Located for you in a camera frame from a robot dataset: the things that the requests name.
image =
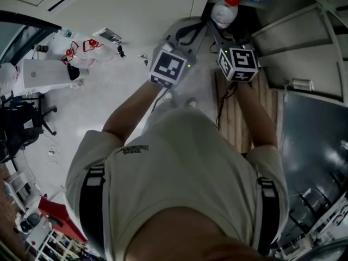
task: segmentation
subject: white t-shirt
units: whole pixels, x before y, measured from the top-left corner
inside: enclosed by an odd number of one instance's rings
[[[100,162],[109,189],[104,242],[114,260],[123,261],[139,228],[170,207],[197,210],[227,236],[251,245],[258,173],[277,188],[279,232],[287,221],[287,185],[276,148],[257,147],[244,158],[198,110],[166,111],[124,147],[112,134],[88,131],[66,180],[67,201],[77,218],[86,172]]]

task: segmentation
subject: person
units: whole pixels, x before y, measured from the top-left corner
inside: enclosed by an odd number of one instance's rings
[[[194,101],[171,95],[125,145],[161,90],[144,83],[101,132],[86,132],[66,180],[78,227],[107,260],[266,258],[251,248],[258,175],[278,192],[278,234],[288,193],[275,127],[253,90],[239,83],[235,92],[254,144],[246,158]]]

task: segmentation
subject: shirt logo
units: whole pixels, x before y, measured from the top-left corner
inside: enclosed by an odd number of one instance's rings
[[[141,153],[141,150],[148,151],[148,145],[136,145],[136,146],[129,146],[120,149],[117,153],[120,153],[122,151],[123,154],[134,154],[134,153]]]

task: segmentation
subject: black strap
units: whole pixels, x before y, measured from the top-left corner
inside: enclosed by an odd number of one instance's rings
[[[105,258],[103,227],[104,164],[91,167],[81,188],[79,215],[83,232],[98,253]]]
[[[258,178],[257,181],[262,189],[262,225],[258,252],[266,256],[279,228],[279,195],[273,181],[265,177]]]

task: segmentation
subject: white plastic bag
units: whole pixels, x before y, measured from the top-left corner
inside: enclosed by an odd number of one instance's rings
[[[11,92],[18,78],[18,71],[11,63],[0,64],[0,96]]]

